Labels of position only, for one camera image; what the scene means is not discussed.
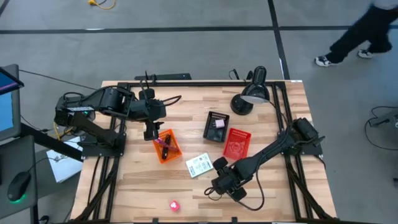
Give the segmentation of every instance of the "person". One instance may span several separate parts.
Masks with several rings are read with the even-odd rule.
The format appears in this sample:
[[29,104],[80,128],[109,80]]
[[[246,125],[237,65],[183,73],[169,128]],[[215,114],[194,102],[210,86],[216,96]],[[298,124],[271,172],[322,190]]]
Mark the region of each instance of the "person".
[[373,54],[385,53],[392,49],[388,38],[390,24],[398,18],[398,0],[375,0],[368,11],[354,23],[331,47],[330,53],[315,58],[322,67],[338,65],[348,53],[365,41],[367,49],[361,49],[358,56],[373,58]]

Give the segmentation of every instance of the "black basket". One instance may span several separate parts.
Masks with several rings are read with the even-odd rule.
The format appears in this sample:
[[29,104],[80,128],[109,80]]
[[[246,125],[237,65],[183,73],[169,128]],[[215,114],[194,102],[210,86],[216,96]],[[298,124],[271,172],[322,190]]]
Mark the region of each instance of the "black basket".
[[[223,128],[216,128],[213,126],[216,120],[223,119],[225,127]],[[225,135],[228,130],[228,121],[229,115],[216,113],[209,111],[209,115],[207,116],[207,122],[205,127],[205,132],[203,133],[203,137],[207,140],[212,140],[216,142],[224,142]]]

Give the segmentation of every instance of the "green light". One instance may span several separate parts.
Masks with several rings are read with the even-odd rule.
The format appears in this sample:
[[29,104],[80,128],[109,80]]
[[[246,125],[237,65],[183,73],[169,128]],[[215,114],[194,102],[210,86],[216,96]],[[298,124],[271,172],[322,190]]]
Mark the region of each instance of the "green light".
[[15,200],[15,201],[10,202],[10,203],[21,203],[21,201],[24,200],[25,198],[26,198],[26,194],[24,194],[20,199]]

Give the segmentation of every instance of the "white paper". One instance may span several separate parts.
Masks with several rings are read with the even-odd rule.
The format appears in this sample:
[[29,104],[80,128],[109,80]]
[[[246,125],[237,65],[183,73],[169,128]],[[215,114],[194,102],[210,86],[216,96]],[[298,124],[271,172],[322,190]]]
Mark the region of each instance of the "white paper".
[[192,178],[203,174],[213,168],[213,165],[211,164],[211,160],[207,153],[196,156],[195,158],[190,159],[185,163],[187,164],[189,174]]
[[[75,137],[71,140],[65,141],[64,143],[82,151],[83,148],[77,144],[78,142],[80,142],[80,137]],[[47,151],[47,157],[56,160],[54,161],[49,159],[51,169],[57,183],[67,180],[69,177],[80,172],[83,168],[82,162],[71,159],[63,154],[55,152],[54,150]]]

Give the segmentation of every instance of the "black desk lamp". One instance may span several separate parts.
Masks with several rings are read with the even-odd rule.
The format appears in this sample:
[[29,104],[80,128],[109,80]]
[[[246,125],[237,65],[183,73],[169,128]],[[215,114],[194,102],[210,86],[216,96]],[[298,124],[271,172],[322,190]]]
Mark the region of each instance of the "black desk lamp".
[[232,111],[239,115],[246,115],[253,109],[253,104],[266,103],[269,101],[266,76],[267,70],[264,66],[258,66],[254,69],[252,82],[243,89],[241,94],[237,94],[232,98]]

